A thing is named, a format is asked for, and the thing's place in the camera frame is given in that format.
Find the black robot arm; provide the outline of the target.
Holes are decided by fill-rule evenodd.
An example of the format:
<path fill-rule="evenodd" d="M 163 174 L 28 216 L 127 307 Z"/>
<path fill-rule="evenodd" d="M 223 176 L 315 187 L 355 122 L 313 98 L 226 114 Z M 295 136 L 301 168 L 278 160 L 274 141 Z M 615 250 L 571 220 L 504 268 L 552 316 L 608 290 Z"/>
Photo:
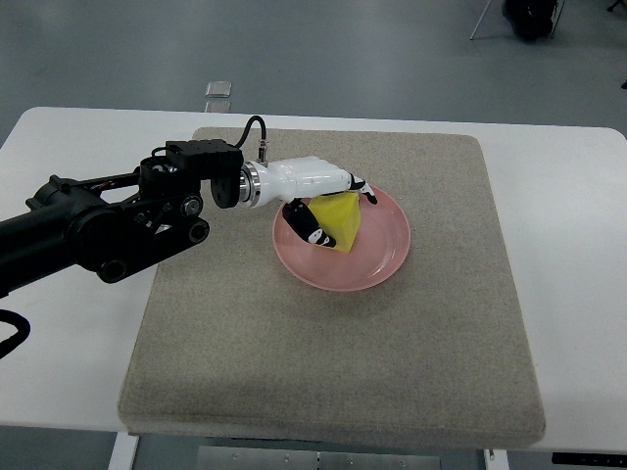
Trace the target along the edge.
<path fill-rule="evenodd" d="M 74 264 L 116 283 L 202 243 L 202 181 L 232 208 L 243 163 L 240 147 L 221 139 L 168 141 L 131 173 L 51 176 L 27 213 L 1 224 L 2 296 Z"/>

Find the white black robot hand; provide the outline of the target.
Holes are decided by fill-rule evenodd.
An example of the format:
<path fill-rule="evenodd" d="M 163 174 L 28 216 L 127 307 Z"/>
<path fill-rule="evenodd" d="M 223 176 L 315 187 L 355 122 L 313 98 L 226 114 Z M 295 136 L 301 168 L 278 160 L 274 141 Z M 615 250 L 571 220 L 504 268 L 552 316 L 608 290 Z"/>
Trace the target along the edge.
<path fill-rule="evenodd" d="M 303 201 L 348 191 L 362 193 L 371 204 L 377 203 L 374 191 L 365 180 L 315 156 L 264 164 L 246 162 L 240 174 L 238 205 L 256 208 L 280 200 L 284 203 L 284 220 L 302 240 L 334 248 L 336 239 L 321 227 Z"/>

